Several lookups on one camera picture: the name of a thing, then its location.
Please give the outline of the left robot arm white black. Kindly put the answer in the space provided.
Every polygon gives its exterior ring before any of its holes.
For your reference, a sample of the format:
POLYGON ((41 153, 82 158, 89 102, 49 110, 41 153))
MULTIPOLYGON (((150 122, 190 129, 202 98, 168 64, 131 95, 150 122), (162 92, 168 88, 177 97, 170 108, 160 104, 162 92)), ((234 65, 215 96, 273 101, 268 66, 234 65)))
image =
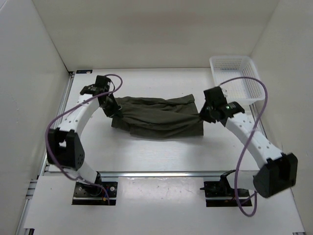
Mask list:
POLYGON ((97 180, 98 172, 85 161, 81 134, 91 116, 98 109, 112 118, 121 115, 113 96, 120 89, 113 85, 113 74, 98 75, 93 84, 84 86, 76 105, 57 116, 45 131, 48 162, 55 165, 70 180, 86 184, 86 191, 97 196, 102 192, 102 183, 97 180))

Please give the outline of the olive green shorts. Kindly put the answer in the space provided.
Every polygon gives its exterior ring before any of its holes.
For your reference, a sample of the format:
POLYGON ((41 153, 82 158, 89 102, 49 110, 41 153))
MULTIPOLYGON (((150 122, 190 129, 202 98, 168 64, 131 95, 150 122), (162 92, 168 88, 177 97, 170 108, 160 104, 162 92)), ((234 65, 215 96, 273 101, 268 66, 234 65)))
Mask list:
POLYGON ((203 121, 192 94, 172 98, 119 97, 121 115, 112 117, 111 127, 132 136, 174 139, 203 136, 203 121))

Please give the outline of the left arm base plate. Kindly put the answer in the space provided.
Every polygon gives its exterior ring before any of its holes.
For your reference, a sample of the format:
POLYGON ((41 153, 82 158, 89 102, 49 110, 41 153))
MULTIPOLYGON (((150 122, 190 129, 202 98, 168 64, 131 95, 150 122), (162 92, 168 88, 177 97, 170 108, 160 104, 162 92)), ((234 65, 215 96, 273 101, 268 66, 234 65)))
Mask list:
POLYGON ((94 186, 89 186, 80 182, 75 183, 73 191, 72 205, 82 206, 115 206, 117 198, 117 181, 103 181, 102 187, 108 193, 109 201, 105 192, 94 186))

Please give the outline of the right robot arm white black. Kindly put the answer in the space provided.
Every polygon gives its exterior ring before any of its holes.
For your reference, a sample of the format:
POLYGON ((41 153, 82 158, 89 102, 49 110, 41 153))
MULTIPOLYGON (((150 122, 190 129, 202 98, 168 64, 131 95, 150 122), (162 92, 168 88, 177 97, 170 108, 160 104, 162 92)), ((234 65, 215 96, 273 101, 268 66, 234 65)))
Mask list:
POLYGON ((246 146, 259 167, 257 171, 231 170, 221 175, 220 191, 230 196, 237 189, 253 190, 269 198, 296 183, 298 159, 273 145, 253 123, 238 102, 227 102, 220 87, 204 91, 205 103, 200 118, 220 122, 246 146))

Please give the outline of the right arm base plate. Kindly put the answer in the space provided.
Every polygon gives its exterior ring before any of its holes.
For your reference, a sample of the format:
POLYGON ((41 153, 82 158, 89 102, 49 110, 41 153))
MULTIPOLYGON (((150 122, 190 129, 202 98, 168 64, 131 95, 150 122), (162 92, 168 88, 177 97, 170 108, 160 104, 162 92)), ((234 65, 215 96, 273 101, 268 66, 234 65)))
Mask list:
MULTIPOLYGON (((224 187, 220 181, 204 181, 203 187, 200 188, 205 193, 205 202, 207 208, 226 208, 237 207, 235 191, 232 188, 224 187)), ((243 207, 251 207, 252 202, 249 191, 238 189, 239 201, 243 207)))

